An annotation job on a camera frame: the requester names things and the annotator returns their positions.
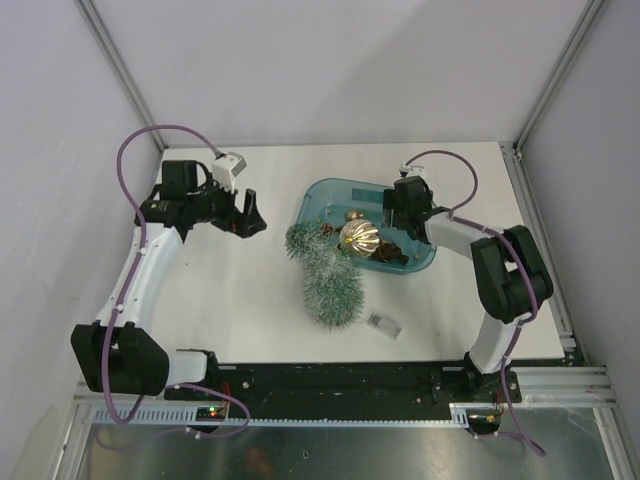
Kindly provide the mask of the small gold ball ornament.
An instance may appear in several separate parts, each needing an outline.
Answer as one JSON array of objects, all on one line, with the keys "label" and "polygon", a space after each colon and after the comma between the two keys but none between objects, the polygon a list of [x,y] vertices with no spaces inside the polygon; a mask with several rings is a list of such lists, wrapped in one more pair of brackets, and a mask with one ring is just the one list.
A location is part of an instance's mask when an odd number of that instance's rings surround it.
[{"label": "small gold ball ornament", "polygon": [[347,213],[347,218],[349,220],[361,219],[362,217],[363,217],[363,214],[361,212],[359,212],[359,211],[353,210],[353,211],[349,211]]}]

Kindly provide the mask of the gold striped bauble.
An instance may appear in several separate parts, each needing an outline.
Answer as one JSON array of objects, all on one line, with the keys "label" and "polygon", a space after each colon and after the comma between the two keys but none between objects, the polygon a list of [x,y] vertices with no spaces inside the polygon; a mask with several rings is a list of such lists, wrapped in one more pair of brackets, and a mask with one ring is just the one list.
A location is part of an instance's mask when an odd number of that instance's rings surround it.
[{"label": "gold striped bauble", "polygon": [[378,228],[369,220],[350,220],[339,233],[340,248],[354,257],[370,257],[379,243]]}]

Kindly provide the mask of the small frosted christmas tree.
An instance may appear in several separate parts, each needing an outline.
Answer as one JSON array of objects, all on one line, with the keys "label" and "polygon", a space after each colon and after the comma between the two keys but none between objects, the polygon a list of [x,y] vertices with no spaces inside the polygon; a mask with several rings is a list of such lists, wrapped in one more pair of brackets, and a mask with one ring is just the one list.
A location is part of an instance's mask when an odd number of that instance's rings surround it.
[{"label": "small frosted christmas tree", "polygon": [[327,330],[355,323],[364,308],[365,287],[360,270],[335,236],[316,224],[297,223],[286,231],[285,249],[301,267],[303,303],[310,318]]}]

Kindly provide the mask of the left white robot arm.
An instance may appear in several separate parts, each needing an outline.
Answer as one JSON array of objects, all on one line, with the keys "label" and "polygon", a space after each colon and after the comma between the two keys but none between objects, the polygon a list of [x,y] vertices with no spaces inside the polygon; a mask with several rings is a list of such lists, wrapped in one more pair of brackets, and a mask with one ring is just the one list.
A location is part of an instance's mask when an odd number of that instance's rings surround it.
[{"label": "left white robot arm", "polygon": [[104,307],[90,324],[76,326],[71,345],[84,380],[93,392],[155,396],[185,383],[197,398],[214,397],[221,387],[206,350],[170,352],[149,333],[165,277],[187,235],[210,224],[240,238],[266,228],[256,193],[245,193],[237,208],[235,183],[245,159],[227,153],[211,165],[167,160],[160,180],[135,213],[129,255]]}]

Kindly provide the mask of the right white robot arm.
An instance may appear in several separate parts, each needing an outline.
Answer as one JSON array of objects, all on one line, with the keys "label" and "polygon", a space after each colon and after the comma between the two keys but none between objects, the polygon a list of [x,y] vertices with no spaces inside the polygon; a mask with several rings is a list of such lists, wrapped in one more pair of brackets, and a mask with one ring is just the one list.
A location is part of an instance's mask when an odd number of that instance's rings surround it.
[{"label": "right white robot arm", "polygon": [[422,178],[401,178],[384,191],[384,223],[472,262],[485,314],[476,341],[464,356],[461,388],[469,399],[484,401],[496,391],[497,380],[506,380],[521,330],[553,295],[553,282],[527,227],[484,226],[435,207],[432,199]]}]

